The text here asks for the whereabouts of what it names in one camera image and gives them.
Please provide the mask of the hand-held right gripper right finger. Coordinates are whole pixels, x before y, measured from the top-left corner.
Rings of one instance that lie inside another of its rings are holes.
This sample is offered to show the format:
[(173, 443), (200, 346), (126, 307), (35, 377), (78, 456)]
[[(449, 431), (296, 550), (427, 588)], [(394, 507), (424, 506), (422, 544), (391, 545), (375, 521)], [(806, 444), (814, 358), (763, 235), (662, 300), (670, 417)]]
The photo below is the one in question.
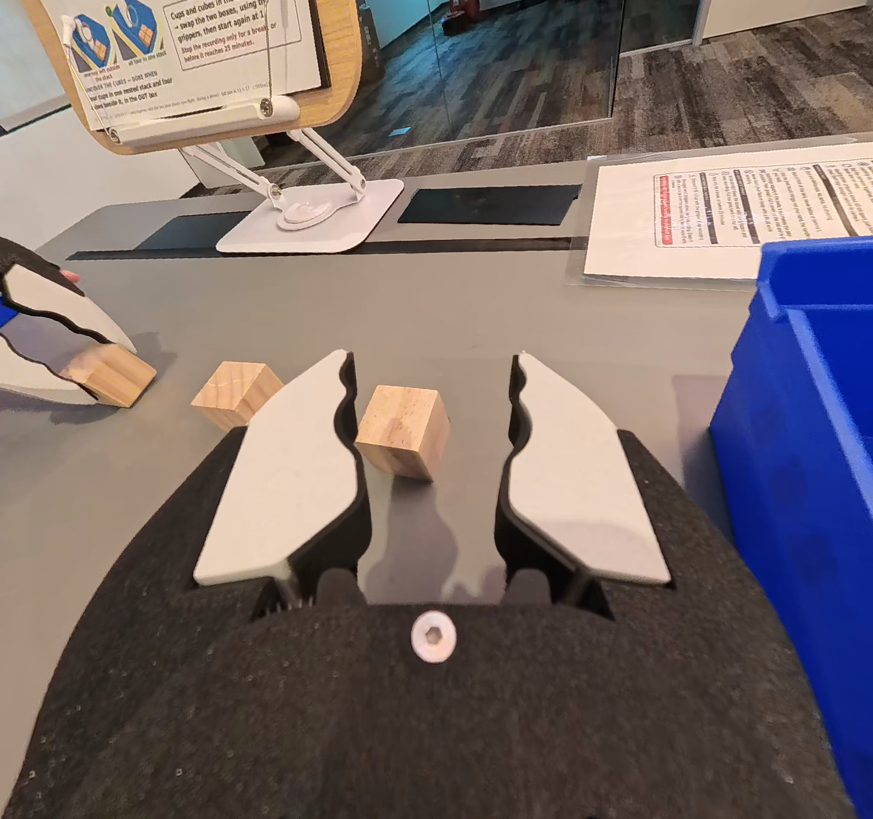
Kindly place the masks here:
[(494, 541), (506, 587), (547, 603), (607, 604), (606, 583), (670, 588), (672, 575), (616, 424), (573, 383), (522, 352), (508, 397)]

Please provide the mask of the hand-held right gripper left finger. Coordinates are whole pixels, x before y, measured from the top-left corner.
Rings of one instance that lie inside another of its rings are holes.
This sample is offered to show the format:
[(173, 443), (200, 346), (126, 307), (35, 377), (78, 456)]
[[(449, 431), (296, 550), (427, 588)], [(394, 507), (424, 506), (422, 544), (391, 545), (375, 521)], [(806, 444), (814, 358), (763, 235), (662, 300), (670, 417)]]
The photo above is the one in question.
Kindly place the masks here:
[(194, 568), (199, 587), (267, 579), (285, 604), (365, 602), (372, 519), (356, 394), (355, 356), (336, 349), (249, 420)]

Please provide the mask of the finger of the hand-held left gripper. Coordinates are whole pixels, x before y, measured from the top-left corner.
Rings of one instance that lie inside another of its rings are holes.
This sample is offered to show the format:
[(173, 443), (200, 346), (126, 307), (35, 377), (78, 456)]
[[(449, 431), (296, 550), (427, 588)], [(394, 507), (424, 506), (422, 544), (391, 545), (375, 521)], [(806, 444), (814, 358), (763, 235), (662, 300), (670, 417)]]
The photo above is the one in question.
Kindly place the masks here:
[(49, 366), (19, 354), (1, 336), (1, 388), (48, 402), (95, 405), (97, 398), (86, 388), (56, 374)]
[(61, 285), (20, 264), (2, 276), (4, 299), (16, 311), (51, 318), (71, 331), (93, 340), (124, 347), (136, 355), (137, 348), (119, 325), (87, 296)]

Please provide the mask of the wooden cube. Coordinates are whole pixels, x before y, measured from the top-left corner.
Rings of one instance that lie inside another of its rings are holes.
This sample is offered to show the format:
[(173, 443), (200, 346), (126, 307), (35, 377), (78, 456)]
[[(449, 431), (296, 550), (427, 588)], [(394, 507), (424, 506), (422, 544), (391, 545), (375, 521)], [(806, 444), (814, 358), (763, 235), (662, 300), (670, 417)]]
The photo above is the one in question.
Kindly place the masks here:
[(118, 344), (98, 344), (71, 358), (60, 377), (75, 382), (98, 403), (130, 408), (156, 377), (156, 370)]
[(355, 446), (380, 471), (431, 483), (450, 433), (435, 389), (380, 384), (360, 421)]
[(244, 427), (284, 387), (264, 363), (222, 362), (191, 401), (223, 432)]

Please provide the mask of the black rectangular table plate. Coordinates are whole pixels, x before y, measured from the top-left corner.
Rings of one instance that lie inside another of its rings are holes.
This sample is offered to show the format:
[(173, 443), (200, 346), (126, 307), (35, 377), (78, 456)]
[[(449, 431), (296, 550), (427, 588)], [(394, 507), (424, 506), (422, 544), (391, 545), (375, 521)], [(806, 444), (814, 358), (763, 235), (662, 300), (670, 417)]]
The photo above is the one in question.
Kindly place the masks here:
[(248, 216), (246, 211), (176, 216), (138, 244), (139, 252), (214, 250)]
[(581, 184), (420, 189), (400, 224), (562, 224)]

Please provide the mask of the instruction sheet in plastic sleeve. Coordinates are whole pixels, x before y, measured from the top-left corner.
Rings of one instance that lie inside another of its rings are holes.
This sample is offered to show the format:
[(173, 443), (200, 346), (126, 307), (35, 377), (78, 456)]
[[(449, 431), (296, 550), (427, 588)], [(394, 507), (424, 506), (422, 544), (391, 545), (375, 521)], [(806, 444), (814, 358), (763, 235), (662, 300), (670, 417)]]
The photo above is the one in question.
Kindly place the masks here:
[(871, 302), (871, 135), (596, 158), (586, 280)]

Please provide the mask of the printed instruction poster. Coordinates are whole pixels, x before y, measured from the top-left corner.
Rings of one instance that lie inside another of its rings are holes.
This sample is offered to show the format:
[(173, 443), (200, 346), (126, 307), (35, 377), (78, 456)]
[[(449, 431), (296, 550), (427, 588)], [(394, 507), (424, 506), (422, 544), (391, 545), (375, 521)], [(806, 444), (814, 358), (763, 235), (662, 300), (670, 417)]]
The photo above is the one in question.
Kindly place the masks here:
[(329, 85), (314, 0), (40, 0), (89, 128)]

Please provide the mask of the instruction poster on stand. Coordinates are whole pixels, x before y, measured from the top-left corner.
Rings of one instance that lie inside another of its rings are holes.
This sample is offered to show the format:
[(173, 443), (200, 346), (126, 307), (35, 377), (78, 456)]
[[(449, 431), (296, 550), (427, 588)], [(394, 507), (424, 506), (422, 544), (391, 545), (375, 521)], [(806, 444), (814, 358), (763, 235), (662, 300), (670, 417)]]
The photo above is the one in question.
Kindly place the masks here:
[[(65, 57), (70, 54), (70, 18), (64, 17), (64, 33), (63, 37), (60, 38), (40, 0), (20, 1), (40, 44), (45, 50), (53, 71), (64, 88), (73, 111), (88, 134), (100, 146), (119, 156), (134, 156), (171, 148), (181, 149), (169, 141), (158, 141), (143, 150), (117, 146), (109, 140), (105, 132), (106, 127), (101, 130), (89, 128), (80, 97), (73, 87), (75, 76), (65, 60)], [(318, 11), (329, 85), (322, 89), (291, 95), (281, 94), (293, 98), (299, 105), (300, 115), (292, 121), (278, 126), (258, 128), (253, 135), (248, 134), (242, 128), (221, 128), (217, 137), (198, 138), (194, 140), (195, 144), (219, 143), (241, 137), (287, 133), (294, 128), (316, 128), (335, 122), (341, 115), (344, 115), (355, 98), (362, 69), (362, 43), (355, 0), (314, 1)]]

